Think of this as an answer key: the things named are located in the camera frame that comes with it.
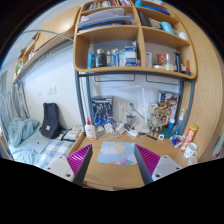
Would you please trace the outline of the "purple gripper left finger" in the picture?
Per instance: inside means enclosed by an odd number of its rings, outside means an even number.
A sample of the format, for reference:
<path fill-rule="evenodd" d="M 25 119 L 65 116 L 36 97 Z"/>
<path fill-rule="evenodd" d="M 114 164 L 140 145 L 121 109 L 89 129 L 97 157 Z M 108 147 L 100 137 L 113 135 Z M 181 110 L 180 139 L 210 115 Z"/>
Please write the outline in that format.
<path fill-rule="evenodd" d="M 89 144 L 66 157 L 73 173 L 73 182 L 78 186 L 83 185 L 85 174 L 93 154 L 92 145 Z"/>

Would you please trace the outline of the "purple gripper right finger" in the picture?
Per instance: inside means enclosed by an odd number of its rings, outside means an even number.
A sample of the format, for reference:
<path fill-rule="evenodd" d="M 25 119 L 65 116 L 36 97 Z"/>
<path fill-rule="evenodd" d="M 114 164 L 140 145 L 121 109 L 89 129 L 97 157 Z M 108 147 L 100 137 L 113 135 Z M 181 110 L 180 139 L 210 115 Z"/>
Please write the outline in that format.
<path fill-rule="evenodd" d="M 152 183 L 152 174 L 160 160 L 160 156 L 140 145 L 135 145 L 134 155 L 144 184 Z"/>

